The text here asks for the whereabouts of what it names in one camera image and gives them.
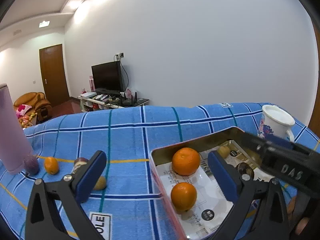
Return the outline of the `person's hand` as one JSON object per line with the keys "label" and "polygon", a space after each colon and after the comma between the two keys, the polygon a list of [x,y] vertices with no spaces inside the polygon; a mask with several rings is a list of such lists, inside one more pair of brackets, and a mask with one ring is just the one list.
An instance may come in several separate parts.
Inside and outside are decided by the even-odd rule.
{"label": "person's hand", "polygon": [[303,217],[303,213],[309,202],[309,196],[305,194],[297,194],[292,197],[287,206],[290,232],[293,232],[295,236],[299,236],[310,221],[309,217]]}

